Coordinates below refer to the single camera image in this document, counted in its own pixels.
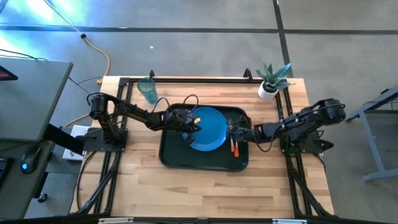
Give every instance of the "glass cup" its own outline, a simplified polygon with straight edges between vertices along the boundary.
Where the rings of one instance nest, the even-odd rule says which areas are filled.
[[[153,78],[143,78],[138,81],[137,86],[148,103],[154,104],[157,102],[156,86]]]

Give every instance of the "green leaves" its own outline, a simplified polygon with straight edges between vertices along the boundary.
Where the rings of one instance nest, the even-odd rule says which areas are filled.
[[[275,74],[272,74],[272,64],[267,67],[267,65],[264,63],[264,71],[266,74],[263,75],[260,70],[256,70],[256,72],[257,75],[264,80],[264,82],[266,83],[266,87],[273,90],[284,89],[291,85],[286,80],[284,80],[291,67],[292,62],[280,68]]]

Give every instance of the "butcher block tabletop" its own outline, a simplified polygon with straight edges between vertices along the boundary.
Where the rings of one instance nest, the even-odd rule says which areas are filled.
[[[101,92],[116,96],[120,78],[128,77],[104,77]],[[289,87],[289,92],[293,111],[298,112],[309,105],[304,80],[290,78],[288,81],[295,83]],[[188,95],[196,94],[199,104],[242,108],[252,119],[253,125],[278,121],[275,100],[260,99],[258,88],[259,84],[253,83],[156,83],[159,98],[166,97],[170,104],[182,103]],[[281,100],[287,117],[283,93]],[[149,111],[154,107],[146,102],[136,82],[130,103]],[[187,103],[194,104],[196,99],[190,98]],[[166,108],[166,102],[161,101],[156,111]],[[110,105],[108,109],[112,113],[113,106]],[[99,127],[99,124],[94,121],[93,127]],[[249,143],[249,163],[241,172],[172,169],[163,166],[159,160],[162,131],[151,131],[131,118],[127,119],[127,128],[128,140],[119,165],[112,217],[294,217],[286,161],[280,152],[278,140],[275,140],[269,152],[262,152],[254,143]],[[269,143],[261,146],[268,148]],[[81,204],[98,185],[103,159],[104,153],[97,152],[82,173],[79,189]],[[333,213],[322,163],[312,154],[303,154],[302,159],[308,188],[325,210]],[[101,211],[107,196],[108,187],[104,191]],[[298,198],[300,208],[304,210],[300,190]],[[75,197],[71,212],[76,210]]]

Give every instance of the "concrete floor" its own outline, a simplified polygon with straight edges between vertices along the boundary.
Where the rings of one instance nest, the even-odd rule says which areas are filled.
[[[135,0],[61,1],[51,3],[72,23],[92,27],[217,27],[277,28],[272,0]],[[398,29],[398,2],[389,0],[279,0],[285,29]],[[0,24],[65,25],[41,1],[9,0]],[[246,67],[262,62],[283,64],[278,34],[89,32],[89,39],[111,58],[109,75],[240,77]],[[287,34],[293,75],[304,78],[310,102],[337,98],[346,112],[398,84],[396,35]],[[71,77],[78,81],[103,75],[106,59],[76,32],[0,31],[1,48],[74,63]],[[97,91],[95,80],[85,82]],[[85,92],[68,82],[52,123],[63,125],[86,114]],[[393,222],[397,220],[398,178],[362,181],[376,170],[362,125],[354,120],[325,128],[323,138],[335,143],[325,153],[326,174],[335,213],[345,218]],[[398,161],[398,153],[389,158]],[[65,214],[75,185],[49,176],[45,191],[51,203],[32,201],[27,217]],[[59,196],[61,185],[69,194]]]

